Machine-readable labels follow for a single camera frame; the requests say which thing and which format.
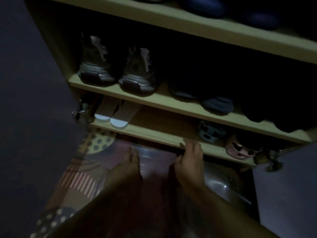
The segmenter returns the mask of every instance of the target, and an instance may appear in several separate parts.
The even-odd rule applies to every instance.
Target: human hand
[[[206,187],[204,178],[203,150],[197,141],[184,139],[185,153],[175,160],[177,180],[188,195]]]
[[[105,187],[118,187],[131,183],[141,187],[142,176],[140,174],[139,152],[136,148],[134,148],[132,153],[131,151],[132,147],[129,147],[125,153],[124,162],[109,170],[106,177]]]

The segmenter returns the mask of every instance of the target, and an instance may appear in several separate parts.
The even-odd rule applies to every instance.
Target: slide sandal
[[[109,122],[117,105],[121,101],[122,99],[105,95],[95,113],[96,120],[98,120],[99,122]]]
[[[111,117],[110,124],[116,129],[124,129],[142,106],[142,104],[125,100],[119,110]]]

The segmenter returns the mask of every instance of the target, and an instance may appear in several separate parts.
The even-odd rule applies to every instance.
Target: striped pattern
[[[100,187],[98,188],[96,180],[90,177],[89,174],[78,169],[78,165],[69,165],[57,187],[78,190],[92,200],[100,193]]]

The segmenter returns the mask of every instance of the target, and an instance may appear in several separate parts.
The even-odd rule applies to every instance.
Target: floor
[[[121,163],[130,145],[139,150],[144,183],[140,200],[126,212],[121,221],[125,225],[116,225],[113,237],[211,236],[212,230],[182,189],[171,189],[169,167],[180,149],[90,128],[30,238],[46,237],[96,197],[103,189],[108,170]],[[243,182],[234,169],[206,162],[205,177],[213,191],[236,207],[251,210],[251,202],[243,195]]]

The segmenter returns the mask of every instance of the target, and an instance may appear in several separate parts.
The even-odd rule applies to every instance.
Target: wooden shelf
[[[296,143],[312,142],[309,133],[306,131],[297,130],[292,133],[286,133],[276,128],[271,121],[264,120],[260,123],[252,122],[246,116],[244,116],[242,112],[239,112],[239,110],[228,115],[212,113],[204,109],[196,100],[188,100],[172,96],[168,91],[168,86],[166,83],[162,83],[157,91],[149,96],[128,93],[126,91],[123,91],[120,88],[119,84],[114,84],[108,87],[98,87],[84,84],[77,74],[74,74],[69,79],[69,84],[72,87],[82,88],[88,91],[133,101],[136,103],[164,109],[198,119],[213,121],[235,128],[241,128],[244,130],[269,135]]]
[[[181,9],[175,1],[162,4],[135,0],[54,1],[317,64],[317,42],[289,30],[266,31],[232,20],[198,16]]]
[[[196,134],[198,123],[199,120],[193,117],[143,106],[131,123],[123,130],[112,127],[110,122],[103,123],[95,120],[91,125],[177,148],[180,148],[180,143],[184,143],[183,137],[194,139],[199,141],[206,155],[255,166],[252,158],[237,160],[229,156],[226,153],[223,142],[220,141],[218,144],[211,144],[199,138]]]

